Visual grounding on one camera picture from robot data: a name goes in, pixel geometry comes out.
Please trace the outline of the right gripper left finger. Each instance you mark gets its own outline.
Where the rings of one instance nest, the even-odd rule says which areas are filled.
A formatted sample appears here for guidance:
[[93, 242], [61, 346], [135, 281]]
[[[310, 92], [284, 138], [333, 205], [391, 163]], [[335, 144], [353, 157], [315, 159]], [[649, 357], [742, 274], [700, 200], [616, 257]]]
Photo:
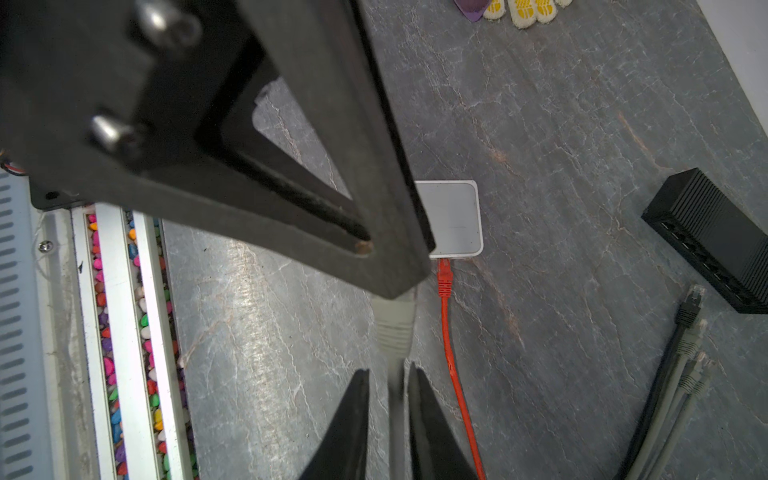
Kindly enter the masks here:
[[356, 370], [300, 480], [366, 478], [370, 371]]

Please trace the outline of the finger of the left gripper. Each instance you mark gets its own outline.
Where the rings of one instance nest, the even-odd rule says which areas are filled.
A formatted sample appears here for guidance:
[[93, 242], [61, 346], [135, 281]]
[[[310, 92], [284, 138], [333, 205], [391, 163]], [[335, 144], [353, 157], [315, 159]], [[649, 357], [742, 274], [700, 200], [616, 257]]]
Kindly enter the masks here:
[[[435, 241], [355, 1], [141, 1], [157, 62], [137, 107], [141, 205], [273, 250], [385, 298], [429, 272]], [[345, 184], [258, 132], [287, 84]]]

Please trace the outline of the white network switch box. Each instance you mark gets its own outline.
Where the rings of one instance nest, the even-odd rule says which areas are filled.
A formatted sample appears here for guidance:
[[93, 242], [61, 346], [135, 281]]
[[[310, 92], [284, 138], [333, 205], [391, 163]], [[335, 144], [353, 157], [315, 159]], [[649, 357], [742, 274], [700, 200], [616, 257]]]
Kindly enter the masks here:
[[484, 249], [478, 186], [474, 180], [420, 180], [416, 189], [435, 240], [431, 259], [478, 256]]

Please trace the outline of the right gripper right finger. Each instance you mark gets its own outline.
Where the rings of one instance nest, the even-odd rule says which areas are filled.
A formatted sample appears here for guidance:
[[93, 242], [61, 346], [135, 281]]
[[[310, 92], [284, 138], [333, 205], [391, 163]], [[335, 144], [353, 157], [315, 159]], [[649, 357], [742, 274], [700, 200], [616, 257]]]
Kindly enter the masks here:
[[408, 418], [414, 479], [477, 479], [443, 414], [426, 373], [410, 364]]

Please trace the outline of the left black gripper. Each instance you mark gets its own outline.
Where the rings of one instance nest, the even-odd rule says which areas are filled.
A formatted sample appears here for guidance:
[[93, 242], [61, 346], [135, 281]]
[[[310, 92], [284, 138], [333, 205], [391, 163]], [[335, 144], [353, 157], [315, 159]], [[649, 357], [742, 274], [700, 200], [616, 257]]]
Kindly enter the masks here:
[[265, 210], [239, 104], [273, 1], [5, 1], [1, 144], [35, 182], [137, 210]]

